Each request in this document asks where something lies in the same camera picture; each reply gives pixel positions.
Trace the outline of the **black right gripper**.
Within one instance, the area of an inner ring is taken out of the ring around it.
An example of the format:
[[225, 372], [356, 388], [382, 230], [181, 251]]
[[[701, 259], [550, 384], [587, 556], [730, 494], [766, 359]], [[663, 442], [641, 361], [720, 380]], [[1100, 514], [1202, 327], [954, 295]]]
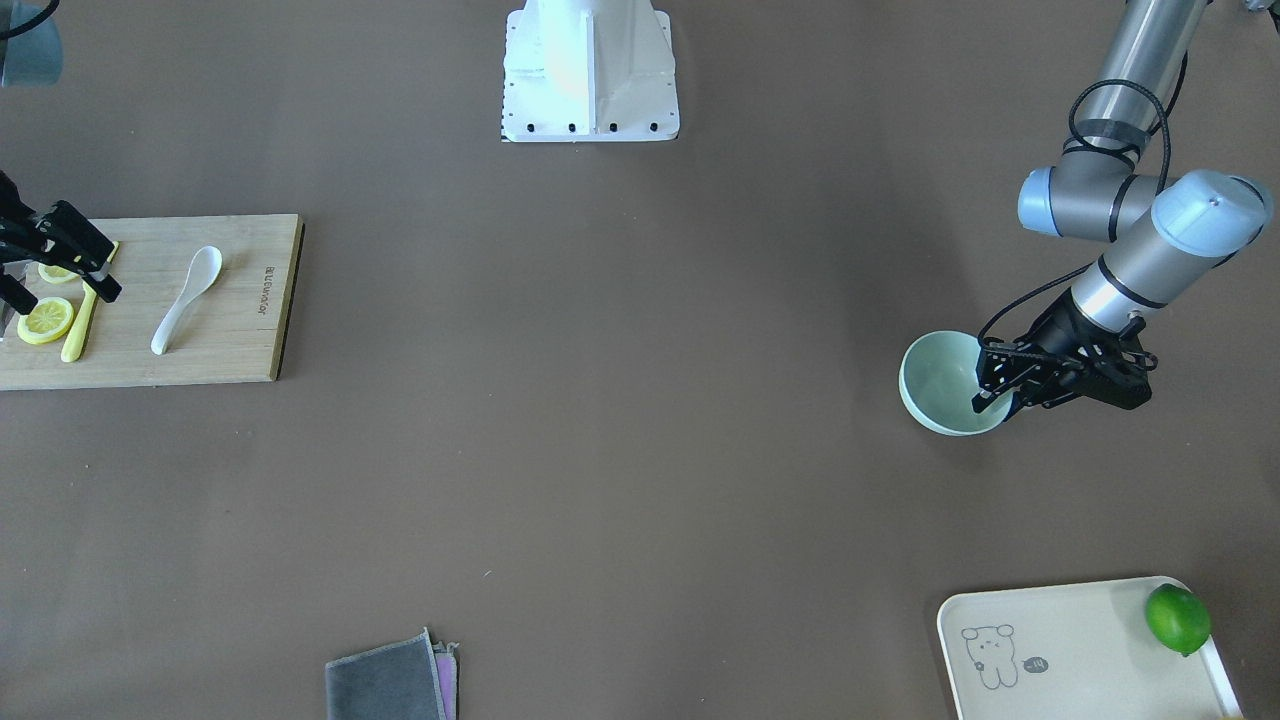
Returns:
[[[36, 210], [20, 199], [17, 183], [1, 172], [3, 261], [29, 260], [72, 269], [106, 304], [122, 292], [110, 275], [111, 252], [116, 249], [88, 218], [68, 201]], [[47, 220], [47, 236], [40, 229]], [[38, 304], [26, 287], [26, 269], [1, 273], [1, 300], [23, 316]]]

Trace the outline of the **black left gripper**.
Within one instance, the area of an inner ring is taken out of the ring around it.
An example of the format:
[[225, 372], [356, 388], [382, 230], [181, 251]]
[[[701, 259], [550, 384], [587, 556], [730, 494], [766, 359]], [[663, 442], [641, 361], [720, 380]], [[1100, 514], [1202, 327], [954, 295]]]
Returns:
[[1140, 345], [1144, 329], [1146, 319], [1135, 314], [1119, 332], [1106, 331], [1065, 292], [1024, 336], [1010, 342], [980, 340], [979, 387], [972, 411], [1009, 415], [1023, 407], [1057, 407], [1074, 398], [1123, 410], [1139, 407], [1152, 397], [1149, 373], [1157, 366], [1157, 357]]

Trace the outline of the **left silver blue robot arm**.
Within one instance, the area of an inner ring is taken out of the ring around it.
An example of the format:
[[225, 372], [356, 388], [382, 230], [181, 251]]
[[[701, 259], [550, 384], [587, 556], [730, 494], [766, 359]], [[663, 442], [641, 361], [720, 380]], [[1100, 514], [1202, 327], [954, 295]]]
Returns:
[[1100, 78], [1068, 113], [1059, 161], [1018, 200], [1034, 232], [1103, 242], [1089, 265], [1015, 340], [979, 333], [974, 413], [1093, 398], [1132, 410], [1151, 398], [1151, 318], [1252, 243], [1275, 202], [1257, 181], [1216, 170], [1169, 174], [1169, 114], [1203, 1], [1129, 1]]

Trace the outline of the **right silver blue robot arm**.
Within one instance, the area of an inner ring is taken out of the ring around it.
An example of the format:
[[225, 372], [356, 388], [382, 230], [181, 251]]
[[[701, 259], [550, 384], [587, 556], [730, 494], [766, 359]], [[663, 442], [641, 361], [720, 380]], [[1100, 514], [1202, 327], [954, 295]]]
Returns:
[[[1, 27], [3, 86], [55, 85], [63, 68], [63, 46], [52, 14], [59, 1], [4, 1]], [[23, 201], [15, 182], [1, 174], [3, 304], [20, 315], [37, 299], [17, 278], [31, 263], [61, 268], [84, 281], [101, 300], [118, 300], [122, 286], [111, 277], [115, 245], [77, 208], [56, 201], [37, 211]]]

